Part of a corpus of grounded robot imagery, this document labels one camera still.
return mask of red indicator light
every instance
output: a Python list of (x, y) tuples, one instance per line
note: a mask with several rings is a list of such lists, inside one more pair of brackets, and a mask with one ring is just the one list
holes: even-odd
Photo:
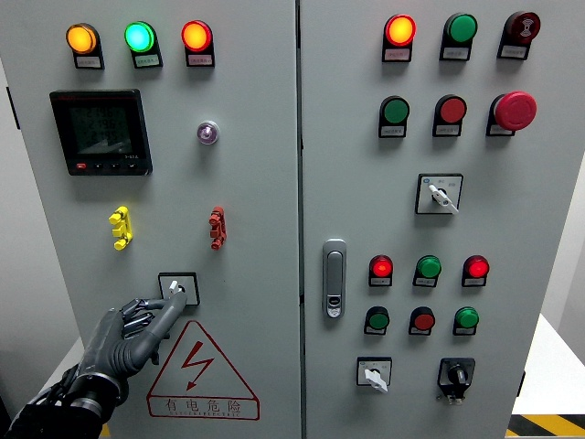
[(525, 91), (512, 91), (495, 106), (494, 117), (505, 130), (518, 131), (529, 126), (537, 116), (537, 101)]
[(394, 46), (407, 46), (414, 39), (417, 25), (411, 16), (393, 16), (386, 24), (386, 39)]
[(485, 277), (490, 271), (490, 264), (483, 256), (472, 256), (465, 261), (465, 271), (475, 278)]
[(419, 331), (428, 331), (435, 326), (435, 317), (430, 314), (422, 314), (414, 319), (414, 326)]
[(388, 256), (376, 256), (369, 263), (369, 268), (377, 277), (388, 277), (392, 274), (392, 260)]
[(441, 118), (446, 123), (457, 123), (467, 113), (465, 102), (459, 98), (450, 98), (441, 106)]
[(209, 47), (212, 36), (211, 29), (202, 21), (190, 21), (183, 26), (181, 38), (185, 47), (193, 52), (201, 52)]

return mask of gray wall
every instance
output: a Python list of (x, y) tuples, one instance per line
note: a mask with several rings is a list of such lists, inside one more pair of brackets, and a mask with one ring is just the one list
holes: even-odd
[(79, 331), (0, 62), (0, 396), (14, 416)]

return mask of green indicator light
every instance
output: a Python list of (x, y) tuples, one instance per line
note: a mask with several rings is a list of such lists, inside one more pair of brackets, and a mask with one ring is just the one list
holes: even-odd
[(374, 329), (384, 329), (389, 323), (390, 320), (388, 319), (388, 316), (383, 314), (374, 314), (369, 318), (369, 325)]
[(390, 123), (400, 123), (409, 115), (409, 106), (401, 99), (393, 99), (384, 107), (384, 117)]
[(436, 256), (425, 256), (417, 263), (417, 270), (423, 277), (432, 279), (441, 272), (441, 262)]
[(465, 43), (475, 37), (477, 33), (477, 21), (473, 16), (468, 14), (459, 14), (454, 16), (448, 26), (447, 33), (449, 37), (458, 43)]
[(128, 47), (134, 52), (147, 52), (154, 45), (154, 31), (142, 21), (128, 25), (124, 32), (124, 38)]
[(477, 314), (477, 311), (475, 311), (475, 308), (467, 306), (457, 311), (455, 321), (460, 327), (475, 327), (479, 323), (479, 315)]

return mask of emergency stop button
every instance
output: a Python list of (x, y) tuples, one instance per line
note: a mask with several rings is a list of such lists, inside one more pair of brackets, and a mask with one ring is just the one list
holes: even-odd
[(537, 101), (525, 91), (512, 91), (494, 99), (487, 135), (514, 135), (529, 126), (537, 116)]

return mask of digital power meter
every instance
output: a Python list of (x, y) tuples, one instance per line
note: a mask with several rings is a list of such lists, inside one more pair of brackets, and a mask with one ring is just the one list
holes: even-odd
[(53, 91), (72, 176), (144, 176), (153, 171), (140, 91)]

